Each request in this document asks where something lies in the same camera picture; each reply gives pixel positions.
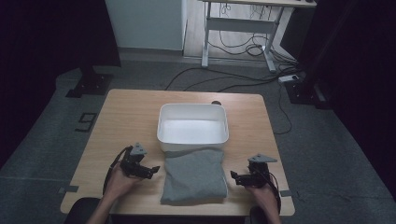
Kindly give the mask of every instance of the standing desk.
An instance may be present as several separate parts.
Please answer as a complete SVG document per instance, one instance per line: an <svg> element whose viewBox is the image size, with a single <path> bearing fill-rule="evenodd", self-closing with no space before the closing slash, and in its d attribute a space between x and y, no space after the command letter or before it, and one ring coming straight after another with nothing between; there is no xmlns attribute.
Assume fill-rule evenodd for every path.
<svg viewBox="0 0 396 224"><path fill-rule="evenodd" d="M276 30L282 17L284 7L315 7L315 1L308 3L305 0L202 0L208 3L205 27L205 40L202 50L202 67L208 67L209 50L208 38L209 31L233 31L244 33L269 34L270 37L265 46L262 46L262 52L271 73L276 72L274 59L270 52L274 42ZM228 4L245 4L245 5L262 5L280 7L280 10L274 21L254 21L229 18L214 18L210 16L212 3L228 3Z"/></svg>
<svg viewBox="0 0 396 224"><path fill-rule="evenodd" d="M228 197L205 203L181 206L160 203L166 177L164 153L157 139L157 126L162 105L171 103L210 104L220 101L225 108L230 137L224 146L222 163L228 186ZM122 149L139 142L148 152L143 166L160 165L152 179L145 179L121 198L111 213L124 215L248 216L255 204L242 186L236 186L230 171L248 174L248 158L261 153L277 159L269 170L280 190L288 190L271 123L262 96L258 94L112 90L109 92L90 139L81 156L71 186L77 192L66 192L61 211L68 213L79 198L102 197L108 166ZM281 216L294 214L291 197L282 197Z"/></svg>

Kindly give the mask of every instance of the desk leg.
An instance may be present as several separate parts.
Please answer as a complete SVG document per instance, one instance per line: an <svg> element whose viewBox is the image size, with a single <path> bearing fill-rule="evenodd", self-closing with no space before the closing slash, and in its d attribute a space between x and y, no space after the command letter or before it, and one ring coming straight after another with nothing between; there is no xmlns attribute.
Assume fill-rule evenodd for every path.
<svg viewBox="0 0 396 224"><path fill-rule="evenodd" d="M205 27L205 41L202 48L202 67L206 68L209 64L209 46L207 44L209 40L209 23L210 23L210 9L212 8L212 3L207 3L207 16L206 16L206 27Z"/></svg>
<svg viewBox="0 0 396 224"><path fill-rule="evenodd" d="M283 13L283 7L281 7L279 9L279 13L276 16L276 20L274 22L274 27L273 30L271 31L270 34L270 38L267 41L267 44L265 46L262 47L262 51L265 57L265 61L267 61L267 65L268 65L268 69L270 70L271 73L275 73L276 72L276 68L274 65L274 58L272 56L272 53L270 52L271 46L274 42L274 38L276 35L276 30L277 27L279 26L279 22L280 22L280 18L282 17L282 13Z"/></svg>

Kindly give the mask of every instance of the cable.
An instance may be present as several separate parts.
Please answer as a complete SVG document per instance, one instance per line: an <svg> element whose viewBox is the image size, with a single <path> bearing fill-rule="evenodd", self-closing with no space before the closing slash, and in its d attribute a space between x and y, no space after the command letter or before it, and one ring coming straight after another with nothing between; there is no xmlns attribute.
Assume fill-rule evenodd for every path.
<svg viewBox="0 0 396 224"><path fill-rule="evenodd" d="M212 46L213 48L215 48L215 49L221 49L222 51L224 51L224 52L226 52L226 53L228 53L228 54L231 54L231 55L240 55L240 54L246 53L246 51L238 52L238 53L232 53L232 52L230 52L230 51L228 51L228 50L226 50L226 49L222 49L221 47L218 47L218 46L216 46L216 45L211 44L209 41L207 41L207 43L208 43L210 46Z"/></svg>
<svg viewBox="0 0 396 224"><path fill-rule="evenodd" d="M262 16L265 14L264 6L250 5L250 11L251 11L251 13L250 13L251 19L253 18L255 13L260 15L259 20L261 20Z"/></svg>
<svg viewBox="0 0 396 224"><path fill-rule="evenodd" d="M294 66L298 64L298 62L295 59L292 59L284 54L281 54L274 49L271 49L270 51L273 53L274 58L279 62L288 63Z"/></svg>
<svg viewBox="0 0 396 224"><path fill-rule="evenodd" d="M208 80L204 80L204 81L201 81L201 82L192 84L192 85L190 85L189 87L187 87L186 89L184 89L183 91L186 91L186 90L188 90L189 88L194 87L194 86L197 86L197 85L202 84L202 83L206 83L206 82L214 81L214 80L218 80L218 79L224 79L224 78L236 78L236 79L241 79L241 80L248 80L247 78L242 78L242 77L214 77L214 78L210 78L210 79L208 79Z"/></svg>
<svg viewBox="0 0 396 224"><path fill-rule="evenodd" d="M239 48L239 47L245 46L245 45L250 41L250 39L251 39L251 38L250 38L247 42L245 42L245 43L243 43L243 44L240 44L240 45L228 46L228 45L224 44L224 42L223 42L223 40L222 40L221 31L219 31L219 36L220 36L221 44L222 44L224 47L230 48L230 49L232 49L232 48Z"/></svg>
<svg viewBox="0 0 396 224"><path fill-rule="evenodd" d="M257 173L259 173L259 174L262 176L262 178L264 178L264 180L267 182L267 184L271 187L271 190L273 191L274 196L275 196L276 201L277 201L278 213L280 213L280 207L282 206L282 204L281 204L281 201L280 201L279 185L277 184L276 177L275 177L272 173L268 172L268 174L271 175L271 176L274 178L274 180L275 180L275 182L276 182L276 186L275 186L274 183L271 181L271 178L268 179L264 174L262 174L262 173L260 172L260 170L254 168L254 167L253 167L253 169L254 169Z"/></svg>
<svg viewBox="0 0 396 224"><path fill-rule="evenodd" d="M181 75L183 75L183 73L188 72L188 71L190 71L190 70L200 70L200 69L203 69L203 68L202 68L202 67L193 67L193 68L188 68L188 69L185 69L185 70L179 72L177 75L175 75L175 76L172 78L172 80L169 82L169 84L165 87L165 91L167 91L167 90L169 89L169 87L172 85L172 83L173 83L178 77L180 77Z"/></svg>
<svg viewBox="0 0 396 224"><path fill-rule="evenodd" d="M234 88L234 87L260 86L260 85L264 85L264 84L270 83L270 82L272 82L272 81L273 81L273 80L268 80L268 81L264 81L264 82L261 82L261 83L255 83L255 84L232 85L232 86L223 88L223 89L219 90L218 92L226 91L226 90L228 90L228 89L230 89L230 88Z"/></svg>
<svg viewBox="0 0 396 224"><path fill-rule="evenodd" d="M220 74L224 74L224 75L230 75L230 76L233 76L233 77L245 77L245 78L248 78L248 79L250 79L250 80L263 81L262 78L241 76L241 75L237 75L237 74L233 74L233 73L229 73L229 72L222 72L222 71L219 71L219 70L214 70L214 69L209 69L209 68L206 68L206 70L207 70L207 71L210 71L210 72L214 72L214 73L220 73Z"/></svg>
<svg viewBox="0 0 396 224"><path fill-rule="evenodd" d="M280 111L282 111L282 113L285 115L285 117L286 117L286 119L288 120L288 122L289 122L289 128L285 131L285 132L281 132L281 133L276 133L276 132L274 132L274 134L279 134L279 135L281 135L281 134L284 134L284 133L289 133L290 131L291 131L291 128L292 128L292 123L291 123L291 121L290 121L290 118L289 118L289 116L288 116L288 114L285 112L285 110L283 109L283 107L282 107L282 104L280 103L281 102L281 99L282 99L282 85L278 82L277 84L279 84L279 99L278 99L278 101L277 101L277 104L278 104L278 106L279 106L279 109L280 109Z"/></svg>
<svg viewBox="0 0 396 224"><path fill-rule="evenodd" d="M227 11L230 11L230 10L231 10L231 6L228 6L228 3L220 3L219 15L220 14L224 14L227 17L229 17L228 14L227 14Z"/></svg>
<svg viewBox="0 0 396 224"><path fill-rule="evenodd" d="M120 159L122 153L124 153L125 151L126 151L126 148L123 149L123 150L120 152L120 154L116 157L116 159L115 159L115 160L110 164L110 166L108 167L108 171L107 171L107 174L106 174L105 182L104 182L104 184L103 184L103 194L104 194L104 195L105 195L106 188L107 188L107 182L108 182L108 180L109 180L110 177L111 177L111 172L113 171L113 168L114 168L114 166L117 164L117 162L119 162L119 159Z"/></svg>

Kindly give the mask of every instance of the gray cloth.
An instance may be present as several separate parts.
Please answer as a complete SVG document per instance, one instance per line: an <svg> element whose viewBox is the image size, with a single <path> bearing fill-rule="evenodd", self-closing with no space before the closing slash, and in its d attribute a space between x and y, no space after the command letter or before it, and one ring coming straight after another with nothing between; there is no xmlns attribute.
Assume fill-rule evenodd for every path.
<svg viewBox="0 0 396 224"><path fill-rule="evenodd" d="M166 178L161 203L196 203L227 197L223 157L224 152L214 148L165 152Z"/></svg>

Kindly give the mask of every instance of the white plastic bin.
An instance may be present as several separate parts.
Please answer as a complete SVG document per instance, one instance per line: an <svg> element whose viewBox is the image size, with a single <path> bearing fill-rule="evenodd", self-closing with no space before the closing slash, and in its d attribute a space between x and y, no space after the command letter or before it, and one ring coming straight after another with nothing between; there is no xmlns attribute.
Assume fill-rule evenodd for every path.
<svg viewBox="0 0 396 224"><path fill-rule="evenodd" d="M157 137L163 151L202 147L223 149L229 138L224 107L211 104L163 105Z"/></svg>

